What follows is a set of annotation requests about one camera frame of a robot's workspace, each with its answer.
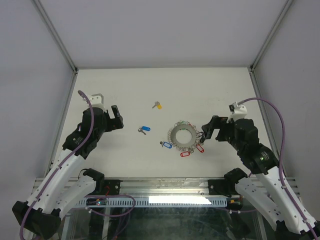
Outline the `aluminium rail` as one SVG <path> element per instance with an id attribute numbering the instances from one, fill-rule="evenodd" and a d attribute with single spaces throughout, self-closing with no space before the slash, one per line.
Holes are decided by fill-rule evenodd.
<path id="1" fill-rule="evenodd" d="M 160 195 L 218 196 L 214 185 L 221 184 L 222 177 L 174 177 L 174 178 L 139 178 L 106 177 L 105 191 L 131 195 L 133 197 Z"/>

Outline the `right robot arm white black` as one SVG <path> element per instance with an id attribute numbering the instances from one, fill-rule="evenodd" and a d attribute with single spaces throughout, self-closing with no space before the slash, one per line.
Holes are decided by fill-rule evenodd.
<path id="1" fill-rule="evenodd" d="M 257 189 L 249 176 L 240 168 L 224 175 L 223 187 L 226 195 L 237 193 L 245 197 L 267 220 L 278 240 L 318 240 L 320 224 L 299 202 L 287 179 L 280 171 L 280 163 L 272 150 L 258 137 L 258 129 L 251 119 L 228 121 L 226 117 L 214 115 L 209 123 L 201 127 L 203 143 L 218 130 L 219 142 L 229 143 L 243 165 L 256 176 L 266 189 Z"/>

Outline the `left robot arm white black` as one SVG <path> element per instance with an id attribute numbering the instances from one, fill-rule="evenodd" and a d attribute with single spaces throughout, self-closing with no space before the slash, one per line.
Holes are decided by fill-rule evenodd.
<path id="1" fill-rule="evenodd" d="M 62 151 L 40 186 L 26 201 L 17 201 L 12 212 L 19 225 L 44 240 L 50 239 L 60 227 L 68 211 L 85 196 L 100 194 L 105 188 L 105 175 L 88 168 L 74 186 L 64 190 L 72 173 L 97 147 L 106 132 L 122 129 L 123 118 L 116 105 L 111 106 L 114 118 L 99 107 L 86 109 L 82 121 L 65 139 Z"/>

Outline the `metal disc with keyrings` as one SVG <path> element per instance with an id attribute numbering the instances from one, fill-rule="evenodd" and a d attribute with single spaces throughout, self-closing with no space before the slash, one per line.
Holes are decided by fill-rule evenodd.
<path id="1" fill-rule="evenodd" d="M 196 146 L 202 145 L 200 139 L 203 132 L 197 130 L 197 127 L 189 121 L 180 120 L 169 129 L 167 140 L 180 153 L 185 151 L 194 152 Z"/>

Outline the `key with yellow tag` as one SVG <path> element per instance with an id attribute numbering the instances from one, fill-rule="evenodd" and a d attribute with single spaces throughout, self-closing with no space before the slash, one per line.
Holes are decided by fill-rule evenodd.
<path id="1" fill-rule="evenodd" d="M 154 105 L 153 105 L 152 108 L 153 108 L 153 109 L 154 109 L 154 108 L 158 108 L 159 110 L 161 110 L 161 109 L 162 109 L 162 105 L 161 105 L 158 101 L 156 101 L 156 102 L 154 103 Z"/>

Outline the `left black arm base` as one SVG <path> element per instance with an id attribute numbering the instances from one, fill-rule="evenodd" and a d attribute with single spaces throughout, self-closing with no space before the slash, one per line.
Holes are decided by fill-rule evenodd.
<path id="1" fill-rule="evenodd" d="M 105 175 L 93 168 L 84 168 L 80 171 L 78 179 L 82 176 L 88 176 L 95 182 L 93 192 L 88 196 L 116 196 L 120 194 L 121 180 L 106 179 Z"/>

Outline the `red outline key tag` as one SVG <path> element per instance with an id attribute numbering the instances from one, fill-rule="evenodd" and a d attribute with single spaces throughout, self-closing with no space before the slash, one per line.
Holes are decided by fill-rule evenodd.
<path id="1" fill-rule="evenodd" d="M 185 158 L 189 157 L 192 153 L 190 151 L 184 151 L 180 153 L 180 157 Z"/>

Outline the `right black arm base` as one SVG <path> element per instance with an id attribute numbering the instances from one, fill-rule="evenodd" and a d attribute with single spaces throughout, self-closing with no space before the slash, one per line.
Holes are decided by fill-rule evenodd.
<path id="1" fill-rule="evenodd" d="M 240 168 L 234 168 L 233 170 L 227 172 L 222 179 L 209 179 L 208 192 L 209 195 L 222 195 L 227 198 L 231 198 L 233 195 L 239 195 L 236 192 L 236 184 L 242 178 L 247 178 L 248 175 Z"/>

